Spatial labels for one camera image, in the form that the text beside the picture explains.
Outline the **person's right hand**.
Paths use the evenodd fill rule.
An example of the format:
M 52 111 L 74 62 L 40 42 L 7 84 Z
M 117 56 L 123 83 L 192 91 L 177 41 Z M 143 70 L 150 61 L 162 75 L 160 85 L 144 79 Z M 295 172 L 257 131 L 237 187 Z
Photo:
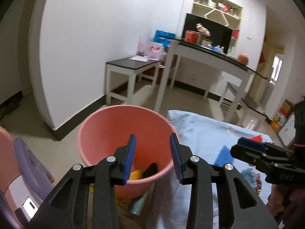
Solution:
M 282 212 L 285 220 L 288 220 L 288 217 L 291 217 L 304 202 L 304 189 L 294 190 L 290 195 L 289 200 L 291 202 L 289 206 L 283 205 L 283 193 L 277 185 L 272 185 L 266 207 L 273 217 Z

